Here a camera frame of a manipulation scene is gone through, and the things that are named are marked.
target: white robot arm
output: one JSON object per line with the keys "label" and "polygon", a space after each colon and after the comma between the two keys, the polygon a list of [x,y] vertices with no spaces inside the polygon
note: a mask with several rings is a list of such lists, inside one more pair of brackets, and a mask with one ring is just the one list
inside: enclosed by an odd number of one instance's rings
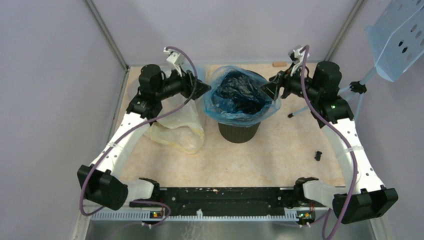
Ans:
{"label": "white robot arm", "polygon": [[130,188],[119,181],[124,165],[137,141],[150,127],[147,122],[152,124],[157,119],[162,110],[162,100],[176,94],[195,100],[211,89],[191,71],[184,72],[181,69],[180,64],[184,60],[181,53],[166,49],[164,52],[168,55],[168,63],[174,68],[170,76],[166,77],[161,68],[155,64],[141,68],[137,95],[129,103],[116,133],[90,166],[81,165],[79,168],[77,176],[85,199],[118,210],[126,199],[150,198],[154,190],[154,185],[150,181],[140,180]]}
{"label": "white robot arm", "polygon": [[[300,69],[294,67],[301,62],[295,59],[296,56],[303,59],[305,52],[299,54],[302,48],[300,46],[297,48],[293,50],[293,53],[289,52],[290,58],[293,60],[291,67],[286,71],[280,71],[269,79],[270,83],[261,87],[271,98],[276,96],[281,87],[284,88],[282,99],[287,98],[290,94],[303,98]],[[348,149],[339,135],[317,119],[318,125],[334,149],[345,179],[345,187],[335,187],[314,177],[302,177],[296,181],[294,192],[297,193],[298,200],[313,200],[321,203],[333,209],[336,216],[339,217],[352,183],[354,167],[350,152],[354,151],[358,173],[352,198],[341,221],[343,224],[348,224],[382,216],[398,200],[398,194],[394,188],[387,189],[385,187],[365,154],[358,138],[354,115],[349,104],[338,95],[342,79],[339,70],[339,66],[334,62],[319,62],[313,78],[305,78],[305,90],[313,107],[352,146],[351,149]]]}

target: purple wall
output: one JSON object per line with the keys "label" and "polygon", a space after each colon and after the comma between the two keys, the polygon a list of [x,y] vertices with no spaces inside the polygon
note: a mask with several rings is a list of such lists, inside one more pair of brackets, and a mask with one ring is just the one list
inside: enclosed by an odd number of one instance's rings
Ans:
{"label": "purple wall", "polygon": [[[344,85],[359,81],[374,65],[364,27],[376,11],[372,0],[364,6],[336,52]],[[424,23],[419,26],[424,31]],[[396,82],[375,76],[366,86],[357,131],[369,160],[388,188],[396,188],[399,200],[386,216],[396,239],[422,239],[418,227],[424,199],[424,57]],[[356,101],[351,105],[356,108]]]}
{"label": "purple wall", "polygon": [[70,238],[123,74],[84,1],[0,1],[0,239]]}
{"label": "purple wall", "polygon": [[164,63],[177,46],[202,63],[289,60],[310,44],[325,58],[356,0],[94,0],[130,65]]}

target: plastic bag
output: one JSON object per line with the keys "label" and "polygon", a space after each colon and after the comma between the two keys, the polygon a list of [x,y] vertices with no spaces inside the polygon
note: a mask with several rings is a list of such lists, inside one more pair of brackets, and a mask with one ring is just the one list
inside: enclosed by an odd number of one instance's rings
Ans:
{"label": "plastic bag", "polygon": [[[161,66],[160,68],[165,72],[166,76],[171,74],[169,67]],[[200,67],[196,67],[196,69],[198,78],[204,79],[204,71]],[[134,86],[131,85],[128,88],[130,99],[137,94],[137,88],[139,86],[137,80],[134,82]],[[159,115],[174,110],[185,100],[186,98],[181,94],[163,100],[162,110]],[[180,152],[186,154],[196,153],[205,141],[204,126],[206,116],[201,111],[201,101],[201,98],[196,101],[190,100],[182,109],[153,123],[144,135],[157,143],[176,148]]]}
{"label": "plastic bag", "polygon": [[268,81],[237,66],[222,66],[211,76],[212,90],[203,96],[203,111],[218,123],[251,127],[278,111],[281,102],[270,98],[261,86]]}

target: tripod leg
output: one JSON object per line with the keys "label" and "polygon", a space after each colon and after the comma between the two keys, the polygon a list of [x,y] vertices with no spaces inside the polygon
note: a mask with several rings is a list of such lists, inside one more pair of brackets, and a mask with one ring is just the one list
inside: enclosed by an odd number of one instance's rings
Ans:
{"label": "tripod leg", "polygon": [[306,111],[307,109],[309,109],[309,107],[308,106],[305,106],[305,107],[303,107],[303,108],[301,108],[301,109],[299,109],[299,110],[297,110],[297,111],[295,111],[295,112],[293,112],[293,113],[290,113],[287,117],[288,118],[292,118],[292,117],[294,117],[294,116],[296,116],[296,115],[298,115],[298,114],[300,114],[300,113],[303,113],[304,111]]}
{"label": "tripod leg", "polygon": [[349,100],[353,97],[355,95],[355,92],[353,92],[353,91],[351,91],[350,93],[349,93],[349,95],[347,95],[347,97],[346,97],[346,101],[348,101],[349,102]]}
{"label": "tripod leg", "polygon": [[359,94],[358,105],[356,106],[356,112],[354,115],[355,120],[358,119],[359,111],[361,110],[361,104],[363,99],[364,99],[364,94]]}
{"label": "tripod leg", "polygon": [[342,94],[342,93],[346,92],[347,90],[349,90],[349,88],[350,88],[350,86],[345,86],[345,87],[343,87],[342,89],[340,89],[340,90],[338,91],[337,95],[340,95],[340,94]]}

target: speckled floor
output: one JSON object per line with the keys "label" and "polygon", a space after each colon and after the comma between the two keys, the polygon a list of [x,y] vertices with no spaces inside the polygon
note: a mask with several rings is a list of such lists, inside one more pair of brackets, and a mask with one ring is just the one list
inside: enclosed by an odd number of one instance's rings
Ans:
{"label": "speckled floor", "polygon": [[[240,64],[266,79],[286,67],[271,64]],[[308,64],[311,74],[315,64]],[[208,78],[220,65],[210,65]],[[136,81],[140,67],[132,67],[127,86]],[[118,121],[130,98],[125,90]],[[291,187],[300,177],[316,177],[334,186],[344,186],[334,151],[309,111],[293,118],[287,115],[305,106],[305,100],[290,95],[281,109],[263,121],[252,140],[236,144],[225,140],[218,124],[206,118],[205,142],[195,154],[185,154],[143,136],[136,144],[121,175],[122,181],[140,177],[156,180],[162,187]],[[321,161],[315,152],[323,152]]]}

